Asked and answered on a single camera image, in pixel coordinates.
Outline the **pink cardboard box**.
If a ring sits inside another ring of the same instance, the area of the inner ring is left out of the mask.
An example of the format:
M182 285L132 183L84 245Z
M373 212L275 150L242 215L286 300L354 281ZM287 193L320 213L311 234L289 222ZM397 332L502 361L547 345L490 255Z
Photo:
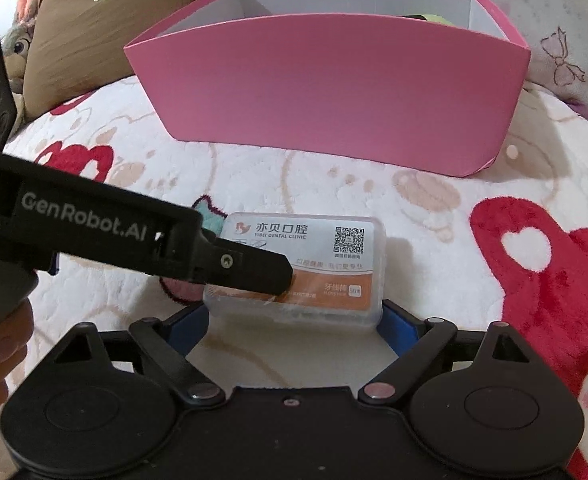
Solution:
M450 177L496 159L530 60L490 0L196 0L125 52L176 139Z

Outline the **brown pillow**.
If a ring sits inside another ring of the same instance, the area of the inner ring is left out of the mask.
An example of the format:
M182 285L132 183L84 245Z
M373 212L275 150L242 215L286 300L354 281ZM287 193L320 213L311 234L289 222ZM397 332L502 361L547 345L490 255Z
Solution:
M132 75L126 44L192 1L42 0L25 68L25 118Z

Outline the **bear pattern bed blanket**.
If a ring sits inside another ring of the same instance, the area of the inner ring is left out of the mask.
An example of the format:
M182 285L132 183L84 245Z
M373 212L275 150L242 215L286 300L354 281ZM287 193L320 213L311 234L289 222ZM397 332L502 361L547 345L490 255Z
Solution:
M526 82L499 158L457 179L295 151L172 139L136 76L68 101L6 150L160 200L221 225L236 211L375 217L386 232L384 298L418 318L524 330L578 396L586 431L570 470L588 479L588 120ZM32 294L35 333L9 374L24 382L77 322L122 330L201 299L189 285L61 256ZM187 357L229 393L243 387L357 390L393 362L375 333L260 326L216 316Z

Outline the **grey bunny plush toy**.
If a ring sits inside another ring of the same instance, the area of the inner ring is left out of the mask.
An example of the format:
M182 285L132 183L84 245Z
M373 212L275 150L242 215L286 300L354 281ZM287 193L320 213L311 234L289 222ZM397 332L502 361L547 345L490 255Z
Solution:
M16 106L16 118L10 136L14 136L24 122L25 104L23 86L37 15L44 0L17 0L12 26L1 40L6 74Z

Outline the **green yarn ball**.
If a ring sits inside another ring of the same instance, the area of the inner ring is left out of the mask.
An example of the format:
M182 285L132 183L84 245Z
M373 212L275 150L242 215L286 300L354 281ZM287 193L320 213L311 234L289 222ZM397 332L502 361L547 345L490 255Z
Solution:
M437 14L402 14L402 18L412 18L412 20L426 21L440 25L453 26L453 23Z

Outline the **orange white floss box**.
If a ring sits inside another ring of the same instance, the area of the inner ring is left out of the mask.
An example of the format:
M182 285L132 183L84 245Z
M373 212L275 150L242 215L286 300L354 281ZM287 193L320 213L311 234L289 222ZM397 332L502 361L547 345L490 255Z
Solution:
M379 324L386 266L379 219L235 212L222 237L285 255L294 275L278 297L209 285L204 302L212 315L349 330Z

